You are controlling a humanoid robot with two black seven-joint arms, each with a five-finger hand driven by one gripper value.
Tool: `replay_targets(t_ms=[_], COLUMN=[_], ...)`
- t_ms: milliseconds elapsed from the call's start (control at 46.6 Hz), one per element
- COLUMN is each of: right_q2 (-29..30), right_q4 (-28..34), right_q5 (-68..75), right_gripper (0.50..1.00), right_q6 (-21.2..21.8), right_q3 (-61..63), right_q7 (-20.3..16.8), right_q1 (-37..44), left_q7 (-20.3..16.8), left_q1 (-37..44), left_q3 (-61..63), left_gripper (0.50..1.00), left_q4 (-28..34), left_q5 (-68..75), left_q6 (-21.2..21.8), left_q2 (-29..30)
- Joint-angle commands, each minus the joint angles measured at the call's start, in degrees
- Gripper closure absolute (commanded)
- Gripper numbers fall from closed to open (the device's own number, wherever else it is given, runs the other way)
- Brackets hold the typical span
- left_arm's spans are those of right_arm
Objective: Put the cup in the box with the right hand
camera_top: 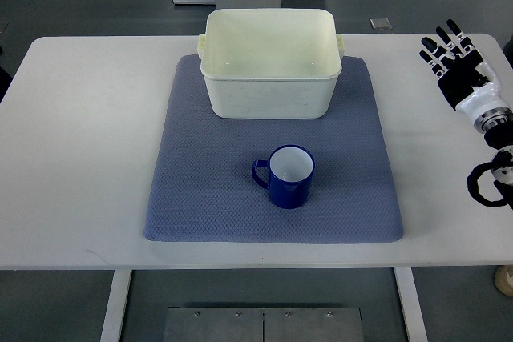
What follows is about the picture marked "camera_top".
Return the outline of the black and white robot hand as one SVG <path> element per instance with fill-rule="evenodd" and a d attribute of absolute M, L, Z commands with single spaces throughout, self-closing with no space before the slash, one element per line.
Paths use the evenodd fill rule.
<path fill-rule="evenodd" d="M 501 96 L 502 84 L 493 66 L 452 19 L 447 33 L 436 28 L 440 38 L 421 39 L 419 52 L 437 79 L 439 90 L 450 107 L 464 114 L 481 133 L 512 122 L 512 109 Z"/>

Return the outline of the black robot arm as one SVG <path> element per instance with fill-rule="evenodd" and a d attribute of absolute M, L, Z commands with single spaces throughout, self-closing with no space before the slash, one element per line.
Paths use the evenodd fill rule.
<path fill-rule="evenodd" d="M 487 164 L 493 182 L 502 198 L 487 201 L 487 207 L 512 207 L 512 121 L 500 123 L 485 134 L 487 143 L 497 150 L 494 158 Z"/>

